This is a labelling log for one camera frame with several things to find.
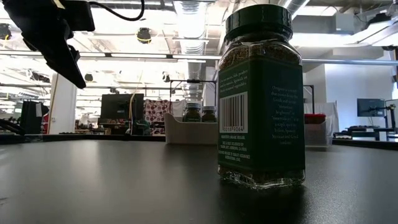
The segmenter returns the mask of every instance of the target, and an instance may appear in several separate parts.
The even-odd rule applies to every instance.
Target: ceiling light
[[[175,59],[219,60],[220,55],[173,55]]]
[[[208,43],[208,39],[197,39],[197,38],[180,38],[180,37],[173,37],[173,41],[184,41],[184,42],[204,42]]]
[[[289,6],[289,5],[290,5],[290,3],[292,3],[292,0],[288,0],[288,1],[286,1],[286,2],[285,2],[285,4],[284,4],[284,7],[285,7],[285,8],[287,8],[287,6]]]
[[[161,54],[111,54],[112,57],[127,57],[127,58],[166,58],[166,55]]]
[[[11,37],[10,24],[0,23],[0,39],[9,40]]]
[[[92,82],[92,81],[94,80],[94,79],[93,79],[93,75],[87,73],[87,74],[85,75],[85,80],[88,81],[88,82]]]
[[[42,55],[42,53],[27,50],[0,50],[0,55]]]
[[[152,37],[149,33],[149,28],[141,27],[137,33],[137,40],[142,44],[149,44],[152,42]]]
[[[135,1],[98,1],[98,3],[101,3],[101,4],[140,4],[139,1],[137,1],[137,2],[135,2]],[[152,2],[152,1],[145,2],[145,5],[148,5],[148,6],[160,6],[160,4],[161,4],[160,1],[159,2]],[[173,4],[170,2],[165,2],[164,5],[165,6],[173,6]]]
[[[11,101],[0,101],[0,105],[15,105],[15,102]]]
[[[0,104],[0,109],[14,109],[15,108],[15,106],[12,106],[12,105],[1,105]]]
[[[82,57],[105,57],[104,53],[97,53],[97,52],[82,52],[80,53]]]
[[[289,43],[296,47],[343,47],[349,35],[296,33]]]
[[[305,6],[297,11],[298,16],[334,16],[342,7]]]
[[[188,59],[179,59],[178,62],[189,62],[189,63],[206,63],[206,60],[188,60]]]

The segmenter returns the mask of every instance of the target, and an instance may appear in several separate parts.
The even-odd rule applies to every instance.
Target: white pillar
[[[77,87],[61,75],[53,75],[49,134],[74,133]]]
[[[212,80],[216,70],[214,67],[206,67],[206,80]],[[205,83],[203,88],[203,106],[216,106],[216,85]]]

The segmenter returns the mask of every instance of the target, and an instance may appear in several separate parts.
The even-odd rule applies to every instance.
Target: desk
[[[215,146],[63,141],[0,146],[0,223],[398,223],[398,152],[307,151],[298,189],[219,182]]]
[[[347,128],[348,134],[353,138],[375,138],[376,141],[380,141],[380,132],[385,132],[388,136],[388,132],[394,132],[394,128]]]

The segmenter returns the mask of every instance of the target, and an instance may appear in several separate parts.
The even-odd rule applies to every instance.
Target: black cable
[[[128,17],[122,16],[122,15],[118,14],[117,12],[113,11],[112,9],[110,9],[110,8],[106,7],[105,5],[103,5],[101,3],[98,3],[98,2],[89,2],[89,4],[102,7],[103,9],[105,9],[108,12],[114,14],[115,16],[119,17],[120,19],[124,19],[125,21],[138,21],[139,19],[141,19],[143,17],[144,11],[145,11],[145,2],[144,2],[144,0],[141,0],[141,12],[135,18],[128,18]]]
[[[359,19],[359,21],[366,23],[366,24],[368,23],[368,22],[363,21],[357,14],[354,14],[354,16],[356,16]]]

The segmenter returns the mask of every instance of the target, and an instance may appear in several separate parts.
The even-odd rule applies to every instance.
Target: red object
[[[49,133],[49,114],[44,115],[43,117],[43,134],[48,134]]]
[[[326,121],[325,114],[305,114],[304,115],[305,124],[322,124]]]

